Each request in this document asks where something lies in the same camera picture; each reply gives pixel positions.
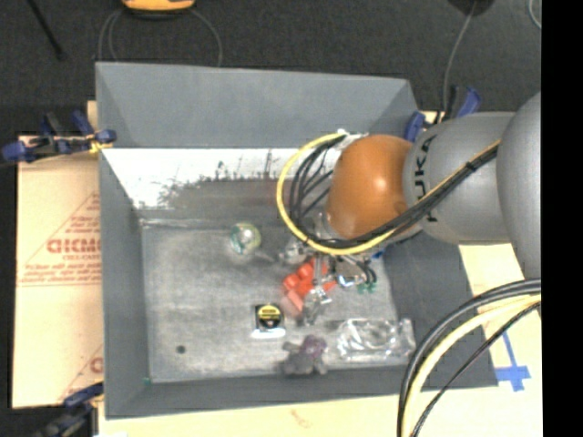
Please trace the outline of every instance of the kuka logo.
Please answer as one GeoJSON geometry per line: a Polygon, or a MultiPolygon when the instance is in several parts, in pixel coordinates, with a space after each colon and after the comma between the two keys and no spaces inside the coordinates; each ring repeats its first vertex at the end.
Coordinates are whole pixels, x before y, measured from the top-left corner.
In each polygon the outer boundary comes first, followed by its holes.
{"type": "Polygon", "coordinates": [[[50,239],[46,243],[46,250],[52,254],[64,254],[70,252],[99,252],[101,250],[100,239],[50,239]]]}
{"type": "MultiPolygon", "coordinates": [[[[425,140],[425,142],[421,145],[421,151],[423,152],[423,155],[421,157],[416,157],[415,158],[415,187],[419,189],[420,191],[420,196],[417,196],[417,199],[421,199],[425,196],[425,194],[427,194],[428,190],[425,186],[425,169],[424,169],[424,165],[425,165],[425,161],[427,160],[427,154],[429,153],[429,146],[431,145],[431,142],[437,137],[437,135],[433,135],[431,137],[429,137],[428,139],[425,140]]],[[[427,213],[427,221],[429,222],[436,222],[437,218],[435,218],[431,212],[427,213]]]]}

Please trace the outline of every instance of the blue clamp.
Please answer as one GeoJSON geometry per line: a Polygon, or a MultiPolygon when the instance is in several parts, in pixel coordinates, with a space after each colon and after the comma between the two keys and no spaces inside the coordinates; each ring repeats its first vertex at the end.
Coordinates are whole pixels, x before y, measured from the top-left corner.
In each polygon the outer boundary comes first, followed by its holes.
{"type": "Polygon", "coordinates": [[[473,87],[467,87],[465,91],[464,103],[461,107],[459,107],[459,110],[457,110],[455,117],[460,118],[475,113],[477,112],[477,109],[480,108],[481,104],[482,97],[480,97],[480,95],[473,87]]]}
{"type": "Polygon", "coordinates": [[[96,411],[96,408],[88,401],[102,393],[103,382],[99,382],[65,398],[63,404],[66,412],[51,421],[42,430],[34,432],[31,437],[71,436],[87,423],[87,416],[96,411]]]}
{"type": "Polygon", "coordinates": [[[34,162],[40,158],[61,156],[95,150],[96,148],[112,144],[118,138],[112,129],[95,131],[87,117],[75,110],[71,119],[76,130],[74,133],[66,131],[56,116],[50,112],[43,115],[39,133],[28,141],[15,141],[2,147],[2,156],[7,162],[34,162]]]}
{"type": "Polygon", "coordinates": [[[417,136],[422,132],[424,125],[425,115],[420,111],[413,112],[404,128],[403,138],[407,141],[415,142],[417,136]]]}

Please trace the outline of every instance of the orange plastic piece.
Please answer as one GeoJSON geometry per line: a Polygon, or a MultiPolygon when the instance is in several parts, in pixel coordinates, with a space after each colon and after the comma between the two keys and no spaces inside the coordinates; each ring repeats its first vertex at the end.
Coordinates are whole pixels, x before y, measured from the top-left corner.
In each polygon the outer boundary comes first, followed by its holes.
{"type": "Polygon", "coordinates": [[[326,214],[344,238],[359,237],[407,210],[403,167],[412,143],[373,135],[354,141],[334,167],[326,214]]]}
{"type": "MultiPolygon", "coordinates": [[[[313,267],[314,259],[301,264],[301,266],[293,273],[283,279],[283,289],[285,295],[291,303],[299,310],[302,310],[304,297],[313,289],[313,267]]],[[[328,281],[322,285],[324,291],[328,292],[336,282],[328,281]]]]}

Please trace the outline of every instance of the yellow cable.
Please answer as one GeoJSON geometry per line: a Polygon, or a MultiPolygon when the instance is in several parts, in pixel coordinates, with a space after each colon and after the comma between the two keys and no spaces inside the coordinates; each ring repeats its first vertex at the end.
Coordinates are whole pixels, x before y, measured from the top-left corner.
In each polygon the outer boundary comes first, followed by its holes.
{"type": "Polygon", "coordinates": [[[541,300],[541,295],[531,295],[525,298],[524,295],[512,298],[507,304],[498,305],[491,310],[482,312],[476,315],[474,318],[468,320],[466,323],[460,325],[457,329],[452,331],[447,335],[442,341],[440,341],[437,346],[429,353],[421,367],[419,372],[415,376],[414,381],[411,383],[409,395],[406,402],[404,403],[404,416],[403,423],[401,426],[402,435],[410,435],[414,429],[416,421],[412,421],[411,417],[413,414],[412,404],[417,399],[418,395],[421,393],[421,389],[427,379],[427,376],[431,373],[437,362],[444,356],[444,354],[461,340],[469,332],[477,328],[478,326],[488,322],[489,320],[495,319],[501,315],[507,314],[508,312],[516,314],[521,310],[532,306],[534,303],[541,300]]]}
{"type": "MultiPolygon", "coordinates": [[[[357,254],[360,252],[364,252],[368,249],[374,248],[375,246],[381,244],[386,239],[389,239],[397,230],[400,230],[401,228],[403,228],[406,225],[406,224],[403,224],[395,229],[389,230],[389,231],[385,232],[384,234],[379,235],[378,237],[375,237],[373,239],[369,239],[368,241],[366,241],[363,244],[360,244],[358,246],[354,246],[352,248],[341,248],[340,249],[340,248],[330,248],[329,246],[324,246],[320,243],[317,243],[316,241],[313,241],[312,239],[310,239],[310,237],[308,235],[303,233],[293,223],[293,221],[290,218],[289,214],[287,213],[287,211],[285,209],[285,205],[283,203],[283,184],[285,182],[285,179],[287,178],[287,174],[289,173],[293,164],[307,150],[309,150],[313,147],[318,147],[320,144],[331,141],[331,140],[336,139],[337,137],[341,137],[341,136],[345,136],[345,133],[331,133],[329,135],[318,137],[318,138],[314,139],[313,141],[309,142],[308,144],[306,144],[305,146],[302,146],[293,156],[291,156],[291,158],[283,166],[283,169],[281,170],[280,178],[278,179],[278,182],[277,182],[276,196],[275,196],[275,200],[277,203],[277,209],[280,213],[281,219],[283,220],[285,225],[288,227],[288,229],[290,229],[291,233],[293,233],[293,235],[295,235],[296,238],[298,238],[300,241],[303,241],[304,243],[311,246],[312,248],[314,248],[320,252],[323,252],[324,254],[331,254],[333,256],[349,256],[351,254],[357,254]]],[[[492,148],[497,147],[498,144],[500,144],[499,139],[497,141],[495,141],[494,143],[492,143],[490,146],[486,147],[484,150],[482,150],[478,154],[476,154],[471,160],[474,160],[475,158],[477,158],[478,156],[480,156],[482,154],[485,154],[487,151],[491,150],[492,148]]],[[[458,167],[451,175],[444,178],[435,188],[431,189],[427,194],[425,194],[425,196],[423,196],[421,199],[419,199],[419,201],[417,201],[417,203],[423,202],[424,200],[426,200],[430,196],[432,196],[436,191],[439,190],[440,187],[442,187],[444,185],[444,183],[448,179],[450,179],[453,175],[455,175],[456,173],[461,171],[464,167],[465,167],[465,164],[458,167]]]]}

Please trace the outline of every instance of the wire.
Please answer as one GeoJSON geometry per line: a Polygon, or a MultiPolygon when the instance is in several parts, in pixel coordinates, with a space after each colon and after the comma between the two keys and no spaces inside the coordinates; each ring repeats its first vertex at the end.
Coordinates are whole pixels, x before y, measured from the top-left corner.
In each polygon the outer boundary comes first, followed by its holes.
{"type": "Polygon", "coordinates": [[[472,7],[470,8],[469,13],[465,17],[464,24],[457,35],[457,39],[454,43],[454,48],[452,48],[451,54],[449,54],[449,60],[447,60],[447,66],[445,67],[444,73],[444,85],[442,87],[442,110],[445,111],[447,109],[447,87],[449,85],[449,72],[452,69],[452,64],[454,63],[455,53],[457,52],[457,48],[459,47],[462,39],[464,38],[465,31],[470,24],[472,16],[474,15],[474,11],[476,10],[477,0],[474,0],[472,3],[472,7]]]}
{"type": "Polygon", "coordinates": [[[429,353],[426,357],[424,363],[422,364],[419,372],[416,374],[413,383],[411,384],[411,389],[409,391],[409,395],[407,400],[404,403],[404,416],[402,421],[402,430],[401,435],[409,436],[411,435],[412,426],[410,425],[411,418],[412,418],[412,406],[411,403],[415,401],[427,376],[431,373],[434,366],[439,362],[439,360],[445,355],[445,353],[459,340],[464,338],[469,332],[474,330],[475,328],[479,327],[485,322],[491,321],[493,319],[498,318],[501,315],[507,314],[508,312],[516,311],[517,309],[522,310],[533,304],[539,302],[541,300],[541,295],[532,295],[526,299],[520,297],[520,299],[516,300],[516,297],[513,298],[513,301],[508,302],[502,306],[497,306],[491,310],[486,312],[482,312],[481,314],[476,315],[475,317],[471,318],[467,322],[463,323],[457,329],[452,331],[449,335],[447,335],[442,341],[440,341],[437,346],[429,353]]]}
{"type": "Polygon", "coordinates": [[[513,296],[537,294],[540,291],[541,291],[540,279],[520,280],[512,283],[507,283],[500,287],[495,287],[478,296],[473,297],[471,300],[462,304],[459,308],[449,313],[442,320],[440,320],[425,335],[423,340],[419,342],[417,349],[415,350],[411,360],[409,360],[403,381],[401,383],[401,390],[399,394],[399,409],[397,413],[397,431],[398,431],[397,435],[399,436],[401,435],[400,430],[402,429],[405,402],[407,400],[407,396],[411,388],[413,378],[418,371],[419,365],[424,360],[426,353],[436,345],[436,343],[439,341],[442,335],[450,328],[450,326],[454,322],[457,322],[460,318],[463,318],[468,312],[474,312],[475,310],[488,304],[491,304],[493,302],[506,300],[513,296]]]}
{"type": "Polygon", "coordinates": [[[103,38],[105,33],[107,32],[109,25],[111,24],[112,19],[117,19],[123,10],[118,9],[114,10],[109,16],[106,18],[105,22],[101,26],[99,30],[99,37],[97,38],[97,60],[103,60],[103,38]]]}
{"type": "Polygon", "coordinates": [[[214,26],[210,23],[210,21],[207,18],[205,18],[203,15],[201,15],[198,11],[196,11],[194,8],[191,8],[190,12],[193,15],[195,15],[200,21],[202,21],[207,26],[207,28],[211,31],[211,33],[214,35],[215,40],[217,41],[217,49],[219,50],[219,54],[217,56],[217,66],[221,66],[222,65],[222,42],[220,41],[219,33],[214,28],[214,26]]]}
{"type": "Polygon", "coordinates": [[[535,14],[532,9],[532,4],[534,1],[535,0],[528,0],[528,15],[530,16],[530,19],[532,19],[532,22],[538,27],[538,29],[542,30],[543,26],[540,21],[535,18],[535,14]]]}
{"type": "Polygon", "coordinates": [[[444,396],[445,392],[449,390],[449,388],[457,380],[457,378],[460,377],[464,372],[466,372],[476,362],[476,360],[478,358],[480,358],[482,356],[482,354],[484,354],[484,352],[487,351],[495,343],[495,341],[497,341],[506,331],[508,331],[508,329],[510,329],[510,327],[512,327],[515,323],[517,323],[519,320],[524,318],[527,314],[529,314],[533,310],[540,307],[541,304],[542,304],[542,301],[539,301],[539,302],[532,304],[528,308],[521,310],[517,315],[515,315],[512,319],[508,320],[502,327],[500,327],[476,351],[474,351],[474,354],[472,354],[472,356],[470,356],[468,358],[468,360],[464,363],[464,365],[455,372],[455,374],[452,376],[452,378],[441,388],[441,390],[435,395],[435,397],[425,407],[424,411],[422,412],[421,416],[419,417],[419,421],[417,421],[417,424],[415,425],[415,427],[413,428],[413,431],[411,432],[411,435],[413,437],[416,437],[419,434],[419,432],[421,431],[421,428],[423,427],[431,410],[435,407],[435,405],[437,404],[439,399],[442,396],[444,396]]]}
{"type": "Polygon", "coordinates": [[[346,256],[372,249],[389,239],[391,236],[398,235],[399,233],[402,233],[405,230],[411,228],[417,221],[422,219],[424,215],[426,215],[432,208],[434,208],[448,194],[450,194],[459,183],[461,183],[470,174],[474,173],[478,168],[482,167],[485,163],[495,158],[498,145],[500,144],[500,140],[498,140],[492,143],[490,146],[486,147],[483,151],[476,154],[471,160],[465,164],[462,164],[451,175],[444,178],[440,183],[437,184],[437,186],[435,186],[421,199],[419,199],[415,205],[378,229],[374,229],[365,235],[361,235],[354,239],[321,239],[317,235],[306,231],[303,227],[301,219],[298,218],[298,216],[302,215],[302,211],[300,209],[298,210],[298,206],[294,197],[294,192],[297,188],[298,174],[296,173],[296,176],[291,183],[290,214],[288,214],[283,204],[283,183],[292,165],[302,155],[304,155],[307,150],[317,147],[300,165],[300,169],[298,171],[302,170],[304,177],[305,174],[309,172],[309,168],[317,158],[314,153],[318,150],[322,151],[322,148],[326,147],[326,145],[331,144],[333,141],[338,141],[340,138],[345,136],[346,135],[344,133],[326,135],[314,139],[310,143],[301,147],[283,166],[276,187],[277,208],[281,219],[286,224],[291,233],[295,235],[296,238],[298,238],[300,241],[311,246],[312,248],[325,254],[331,254],[334,256],[346,256]]]}
{"type": "MultiPolygon", "coordinates": [[[[190,13],[198,18],[212,33],[217,43],[218,55],[217,55],[217,66],[222,65],[223,60],[223,48],[222,42],[220,40],[220,35],[217,30],[214,28],[212,23],[203,15],[201,15],[198,11],[190,8],[190,13]]],[[[114,10],[109,16],[106,18],[105,22],[101,26],[99,30],[99,37],[97,39],[97,60],[103,60],[103,45],[104,45],[104,38],[107,34],[107,48],[109,53],[114,61],[118,61],[118,54],[116,53],[113,45],[113,28],[118,21],[121,13],[123,12],[123,8],[114,10]]]]}

